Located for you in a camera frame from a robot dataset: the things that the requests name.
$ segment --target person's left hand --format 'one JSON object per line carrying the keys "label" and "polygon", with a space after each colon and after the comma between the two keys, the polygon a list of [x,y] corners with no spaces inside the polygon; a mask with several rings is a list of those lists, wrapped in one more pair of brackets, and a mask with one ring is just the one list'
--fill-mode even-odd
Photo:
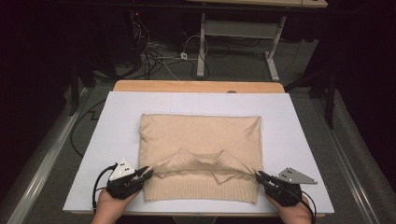
{"label": "person's left hand", "polygon": [[137,193],[129,196],[124,200],[114,199],[107,192],[102,189],[99,194],[98,204],[96,207],[96,214],[93,217],[92,224],[112,224],[122,216],[128,204],[139,194]]}

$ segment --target silver metal plate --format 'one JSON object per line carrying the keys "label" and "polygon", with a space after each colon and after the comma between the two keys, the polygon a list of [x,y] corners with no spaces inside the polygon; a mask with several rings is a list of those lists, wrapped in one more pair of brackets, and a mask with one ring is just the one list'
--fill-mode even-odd
{"label": "silver metal plate", "polygon": [[280,172],[276,178],[291,183],[291,184],[313,184],[316,185],[318,183],[317,180],[304,175],[293,168],[286,168],[284,171]]}

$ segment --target beige sweater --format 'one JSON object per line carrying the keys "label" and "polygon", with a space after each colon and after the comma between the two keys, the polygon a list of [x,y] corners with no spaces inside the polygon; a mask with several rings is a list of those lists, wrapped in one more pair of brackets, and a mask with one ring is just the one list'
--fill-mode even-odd
{"label": "beige sweater", "polygon": [[139,167],[154,176],[145,200],[255,203],[262,170],[261,117],[142,115]]}

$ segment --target human hand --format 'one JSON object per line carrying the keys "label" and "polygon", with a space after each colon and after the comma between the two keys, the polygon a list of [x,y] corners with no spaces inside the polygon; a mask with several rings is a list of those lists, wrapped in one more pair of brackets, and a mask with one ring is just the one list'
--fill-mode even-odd
{"label": "human hand", "polygon": [[[310,224],[311,215],[307,207],[302,203],[297,203],[293,207],[282,207],[273,198],[264,194],[265,198],[273,204],[279,211],[279,216],[285,224]],[[303,201],[309,204],[309,201],[303,196]]]}
{"label": "human hand", "polygon": [[139,194],[140,190],[124,200],[115,199],[102,189],[99,194],[96,213],[92,224],[113,224],[122,216],[128,204]]}

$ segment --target background desk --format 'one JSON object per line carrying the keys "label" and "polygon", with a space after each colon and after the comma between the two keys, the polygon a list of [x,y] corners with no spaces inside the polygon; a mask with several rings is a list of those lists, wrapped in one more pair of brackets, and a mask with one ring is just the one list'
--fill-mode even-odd
{"label": "background desk", "polygon": [[[157,91],[163,86],[168,92]],[[122,81],[106,101],[92,140],[70,189],[65,211],[89,213],[92,210],[92,187],[96,177],[107,166],[125,158],[137,166],[139,121],[142,113],[198,114],[218,116],[262,116],[263,166],[265,172],[276,175],[287,166],[315,178],[318,185],[302,185],[310,194],[319,214],[333,213],[332,203],[321,179],[318,167],[306,143],[303,130],[290,97],[286,93],[210,93],[248,92],[262,88],[263,92],[282,91],[280,84],[230,82]],[[99,187],[106,184],[104,175]],[[144,202],[139,194],[126,210],[129,215],[150,216],[276,216],[275,208],[263,197],[255,204],[214,200],[171,200]]]}

